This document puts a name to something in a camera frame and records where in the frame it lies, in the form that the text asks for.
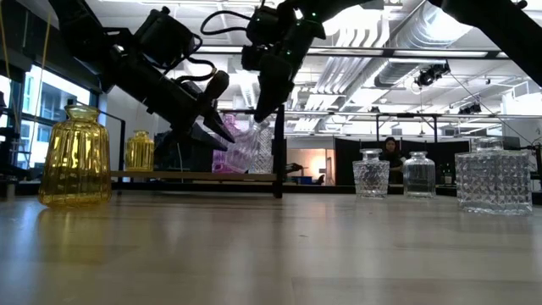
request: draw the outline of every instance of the ceiling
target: ceiling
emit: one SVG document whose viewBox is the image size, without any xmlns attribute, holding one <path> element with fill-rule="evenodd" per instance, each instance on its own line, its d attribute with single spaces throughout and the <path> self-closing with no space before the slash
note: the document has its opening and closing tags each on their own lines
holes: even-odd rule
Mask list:
<svg viewBox="0 0 542 305">
<path fill-rule="evenodd" d="M 148 3 L 136 3 L 135 1 L 128 0 L 87 0 L 87 3 L 94 11 L 96 16 L 100 19 L 102 24 L 107 27 L 125 27 L 130 29 L 134 33 L 139 26 L 145 21 L 151 9 L 160 9 L 162 4 L 148 4 Z M 162 3 L 167 3 L 169 0 L 162 0 Z M 217 10 L 228 9 L 238 13 L 251 16 L 254 7 L 258 4 L 256 0 L 224 0 L 224 1 L 177 1 L 177 4 L 169 4 L 168 7 L 171 10 L 171 15 L 174 16 L 179 22 L 187 26 L 191 31 L 201 35 L 199 27 L 208 15 Z M 31 9 L 35 14 L 41 16 L 43 19 L 47 19 L 48 12 L 52 12 L 47 1 L 44 0 L 19 0 L 27 8 Z M 278 4 L 281 0 L 273 3 L 268 0 L 267 5 Z M 373 24 L 368 21 L 367 18 L 353 17 L 352 20 L 342 16 L 340 20 L 340 29 L 337 33 L 328 36 L 326 40 L 316 39 L 313 43 L 314 46 L 331 47 L 338 46 L 341 42 L 344 43 L 341 35 L 347 33 L 348 29 L 354 29 L 359 27 L 360 22 L 365 22 L 367 36 L 362 41 L 366 43 L 370 37 L 370 33 L 377 31 L 378 35 L 375 37 L 384 37 L 382 33 L 386 31 L 394 32 L 394 29 L 401 25 L 401 22 L 408 18 L 409 14 L 421 3 L 421 0 L 402 0 L 402 7 L 387 8 L 385 18 L 389 20 L 390 28 L 385 30 L 383 26 L 382 14 L 378 15 Z M 529 2 L 529 13 L 535 18 L 540 17 L 542 12 L 542 1 Z M 246 26 L 247 21 L 225 15 L 223 18 L 217 17 L 208 24 L 208 29 L 223 29 L 225 27 L 232 26 Z M 401 30 L 397 31 L 397 35 L 402 35 Z M 243 45 L 250 44 L 246 39 L 245 33 L 241 31 L 231 32 L 228 34 L 221 34 L 217 36 L 202 36 L 204 39 L 204 45 Z M 471 29 L 467 30 L 465 35 L 460 35 L 452 44 L 447 46 L 450 49 L 497 49 L 496 45 L 488 39 L 480 30 Z M 250 98 L 247 97 L 247 93 L 252 94 L 252 100 L 254 103 L 257 100 L 259 94 L 257 85 L 257 75 L 241 72 L 241 57 L 239 55 L 205 55 L 197 56 L 198 58 L 205 58 L 212 60 L 219 69 L 224 69 L 232 75 L 232 85 L 227 92 L 220 98 L 221 104 L 226 108 L 246 108 L 251 106 Z M 371 80 L 370 67 L 374 64 L 375 60 L 365 65 L 365 68 L 355 71 L 351 70 L 351 75 L 347 75 L 348 66 L 353 64 L 352 59 L 342 59 L 342 69 L 332 70 L 334 67 L 333 59 L 326 57 L 307 57 L 303 66 L 301 67 L 295 83 L 299 87 L 309 90 L 307 94 L 301 94 L 297 97 L 292 95 L 291 100 L 287 105 L 295 107 L 296 110 L 330 110 L 340 108 L 342 111 L 362 111 L 366 112 L 368 108 L 372 106 L 379 106 L 381 112 L 402 113 L 402 112 L 417 112 L 422 110 L 425 113 L 433 112 L 450 112 L 457 113 L 458 108 L 450 108 L 449 105 L 460 102 L 471 96 L 471 93 L 480 95 L 483 98 L 484 104 L 488 106 L 491 111 L 499 112 L 501 109 L 501 94 L 511 89 L 511 86 L 523 83 L 528 77 L 521 69 L 519 69 L 512 61 L 509 60 L 462 60 L 454 59 L 450 60 L 452 74 L 445 76 L 442 80 L 437 81 L 433 86 L 425 88 L 421 94 L 418 89 L 412 85 L 414 77 L 419 74 L 419 70 L 423 68 L 423 65 L 418 66 L 415 70 L 410 71 L 407 75 L 401 78 L 401 81 L 397 82 L 392 88 L 393 90 L 366 90 L 359 91 L 358 88 L 362 85 L 360 80 Z M 200 66 L 194 66 L 191 64 L 181 64 L 176 71 L 171 74 L 185 75 L 185 74 L 206 74 L 206 69 Z M 344 91 L 332 92 L 332 97 L 322 98 L 322 101 L 318 100 L 317 106 L 309 106 L 311 100 L 311 90 L 314 92 L 317 85 L 322 81 L 322 74 L 330 72 L 331 79 L 351 80 L 345 83 Z M 290 121 L 286 131 L 294 132 L 296 130 L 296 122 L 308 120 L 302 116 L 289 117 Z M 347 118 L 345 123 L 354 122 L 356 118 Z M 329 123 L 329 118 L 321 118 L 315 124 L 314 132 L 325 129 L 325 124 Z"/>
</svg>

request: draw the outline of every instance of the ceiling duct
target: ceiling duct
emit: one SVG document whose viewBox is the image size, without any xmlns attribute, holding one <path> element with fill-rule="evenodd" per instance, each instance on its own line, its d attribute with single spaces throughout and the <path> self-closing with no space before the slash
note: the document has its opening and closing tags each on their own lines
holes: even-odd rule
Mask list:
<svg viewBox="0 0 542 305">
<path fill-rule="evenodd" d="M 410 49 L 447 48 L 471 28 L 458 23 L 442 9 L 425 3 L 386 46 Z M 352 99 L 362 99 L 364 103 L 370 104 L 388 92 L 385 88 L 397 85 L 418 66 L 419 63 L 392 63 L 388 59 L 372 59 L 364 73 L 359 75 L 348 90 L 346 101 L 349 103 Z M 383 90 L 365 89 L 375 86 Z"/>
</svg>

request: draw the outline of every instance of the yellow ribbed vase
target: yellow ribbed vase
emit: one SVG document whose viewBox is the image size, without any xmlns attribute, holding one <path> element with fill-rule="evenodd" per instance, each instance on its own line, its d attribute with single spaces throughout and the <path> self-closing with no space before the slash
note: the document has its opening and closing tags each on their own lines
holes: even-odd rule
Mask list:
<svg viewBox="0 0 542 305">
<path fill-rule="evenodd" d="M 154 141 L 149 139 L 149 133 L 144 130 L 134 131 L 134 136 L 126 144 L 126 170 L 154 170 Z"/>
<path fill-rule="evenodd" d="M 81 207 L 111 198 L 109 134 L 98 109 L 69 105 L 53 127 L 38 199 L 49 207 Z"/>
</svg>

